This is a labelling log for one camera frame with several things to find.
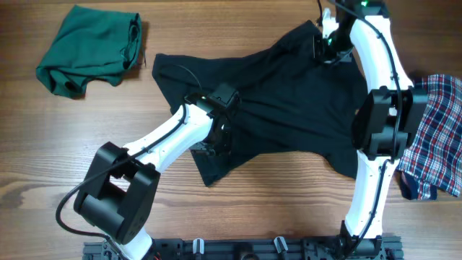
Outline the black garment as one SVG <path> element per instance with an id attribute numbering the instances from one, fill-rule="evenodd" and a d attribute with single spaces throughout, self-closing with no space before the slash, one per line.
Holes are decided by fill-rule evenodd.
<path id="1" fill-rule="evenodd" d="M 275 152 L 313 152 L 337 173 L 356 176 L 351 125 L 367 96 L 366 82 L 354 62 L 316 62 L 318 35 L 308 21 L 272 47 L 242 58 L 155 56 L 152 76 L 172 112 L 195 92 L 209 94 L 226 85 L 238 93 L 230 113 L 230 151 L 193 155 L 206 186 L 257 155 Z"/>

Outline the green cloth bag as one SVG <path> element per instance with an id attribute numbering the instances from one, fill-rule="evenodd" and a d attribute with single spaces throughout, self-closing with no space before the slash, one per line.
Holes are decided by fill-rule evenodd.
<path id="1" fill-rule="evenodd" d="M 139 13 L 75 5 L 35 75 L 50 93 L 80 99 L 93 80 L 119 85 L 124 74 L 139 64 L 142 42 Z"/>

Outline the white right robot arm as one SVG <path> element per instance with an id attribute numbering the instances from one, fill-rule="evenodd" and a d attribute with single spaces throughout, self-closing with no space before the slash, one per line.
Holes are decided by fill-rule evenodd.
<path id="1" fill-rule="evenodd" d="M 334 1 L 321 12 L 322 34 L 314 38 L 317 61 L 335 66 L 356 51 L 367 97 L 352 122 L 357 175 L 341 231 L 327 246 L 332 259 L 385 256 L 383 211 L 394 171 L 417 135 L 427 95 L 414 88 L 402 67 L 384 1 Z"/>

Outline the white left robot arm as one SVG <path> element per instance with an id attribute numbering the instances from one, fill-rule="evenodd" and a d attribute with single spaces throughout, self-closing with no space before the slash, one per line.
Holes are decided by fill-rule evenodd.
<path id="1" fill-rule="evenodd" d="M 231 150 L 230 114 L 238 91 L 227 84 L 186 96 L 177 112 L 150 134 L 95 154 L 74 202 L 75 211 L 103 232 L 110 259 L 143 259 L 152 246 L 144 224 L 160 176 L 186 150 L 205 157 Z"/>

